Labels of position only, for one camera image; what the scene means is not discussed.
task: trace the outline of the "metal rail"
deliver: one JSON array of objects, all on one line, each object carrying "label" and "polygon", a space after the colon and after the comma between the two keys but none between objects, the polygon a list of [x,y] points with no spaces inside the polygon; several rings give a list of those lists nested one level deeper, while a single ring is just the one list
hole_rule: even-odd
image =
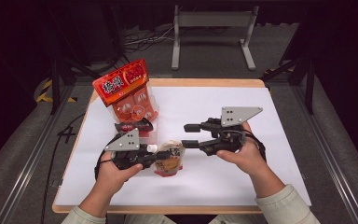
[{"label": "metal rail", "polygon": [[306,115],[308,123],[312,128],[312,131],[318,141],[318,144],[320,146],[320,153],[324,159],[324,163],[326,164],[334,183],[336,184],[338,193],[340,194],[353,223],[358,223],[358,203],[354,198],[348,181],[345,175],[342,173],[341,169],[339,168],[336,158],[334,157],[329,145],[327,144],[326,139],[322,135],[322,131],[318,124],[318,121],[308,112],[308,109],[304,104],[303,91],[298,86],[292,87],[292,91],[298,103],[301,105],[303,113]]},{"label": "metal rail", "polygon": [[[73,86],[64,87],[61,102],[65,102],[66,99],[70,97],[73,88]],[[24,168],[22,168],[20,176],[17,179],[16,184],[14,185],[12,191],[7,197],[7,200],[0,212],[0,224],[8,223],[10,221],[11,216],[13,215],[17,205],[19,204],[22,194],[24,193],[29,181],[31,180],[34,170],[40,161],[40,158],[45,150],[45,144],[48,140],[48,137],[50,136],[51,131],[58,117],[60,116],[64,106],[65,104],[60,104],[60,106],[57,108],[56,113],[54,115],[51,115],[50,118],[48,118],[48,122],[45,128],[40,134],[39,139],[37,140],[36,145],[34,146],[34,149],[30,157],[28,158],[28,161],[25,163]]]}]

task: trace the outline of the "white paper sheet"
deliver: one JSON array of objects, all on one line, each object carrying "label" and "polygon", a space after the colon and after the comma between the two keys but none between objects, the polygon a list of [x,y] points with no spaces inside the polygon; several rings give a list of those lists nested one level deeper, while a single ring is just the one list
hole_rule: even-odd
[{"label": "white paper sheet", "polygon": [[[267,149],[267,161],[284,183],[292,184],[305,202],[310,197],[266,88],[153,87],[159,105],[158,142],[211,140],[209,132],[185,133],[184,125],[220,118],[222,106],[260,106],[249,119],[257,138]],[[74,153],[68,164],[56,205],[78,205],[95,180],[93,169],[104,146],[114,137],[114,119],[100,98],[89,105]],[[248,175],[234,164],[199,149],[187,149],[184,169],[161,177],[154,166],[125,183],[112,205],[255,205],[255,191]]]}]

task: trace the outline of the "hand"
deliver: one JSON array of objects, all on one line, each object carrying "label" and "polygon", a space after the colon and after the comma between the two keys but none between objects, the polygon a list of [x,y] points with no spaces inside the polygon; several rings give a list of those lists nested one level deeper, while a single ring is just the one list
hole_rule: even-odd
[{"label": "hand", "polygon": [[[102,155],[101,161],[108,161],[111,158],[112,152],[108,151]],[[119,170],[112,161],[103,162],[100,164],[100,171],[94,188],[98,188],[99,191],[112,197],[127,180],[138,174],[142,168],[142,164],[136,164],[129,169]]]},{"label": "hand", "polygon": [[110,200],[117,193],[124,182],[142,170],[142,164],[136,164],[126,170],[119,170],[112,161],[112,152],[105,152],[100,164],[97,182],[94,184],[89,195],[79,205],[83,211],[94,217],[104,217],[107,212]]},{"label": "hand", "polygon": [[[244,122],[242,127],[249,132],[252,131],[248,122]],[[246,139],[245,145],[238,153],[219,150],[216,155],[225,161],[237,164],[251,177],[257,198],[268,197],[284,188],[283,182],[269,169],[261,157],[257,144],[252,138]]]},{"label": "hand", "polygon": [[[252,132],[249,123],[246,121],[242,124],[243,129]],[[225,161],[235,163],[242,171],[248,175],[255,175],[261,168],[267,166],[261,157],[257,144],[254,139],[247,137],[246,143],[238,153],[228,150],[219,150],[216,155]]]}]

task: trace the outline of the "white sleeve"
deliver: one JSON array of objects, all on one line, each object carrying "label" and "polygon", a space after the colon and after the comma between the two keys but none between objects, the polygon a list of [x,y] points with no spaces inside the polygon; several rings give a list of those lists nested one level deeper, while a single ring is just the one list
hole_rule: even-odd
[{"label": "white sleeve", "polygon": [[105,224],[105,217],[94,217],[81,210],[78,206],[74,207],[63,220],[62,224]]},{"label": "white sleeve", "polygon": [[286,185],[278,193],[255,201],[269,224],[319,223],[304,200],[292,185]]}]

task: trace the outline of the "orange packaging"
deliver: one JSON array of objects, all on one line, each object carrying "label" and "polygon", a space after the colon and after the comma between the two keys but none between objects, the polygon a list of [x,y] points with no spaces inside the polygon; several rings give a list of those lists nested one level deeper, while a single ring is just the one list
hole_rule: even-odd
[{"label": "orange packaging", "polygon": [[92,82],[106,107],[113,107],[119,122],[150,121],[158,115],[153,96],[147,88],[148,75],[144,59],[128,63]]}]

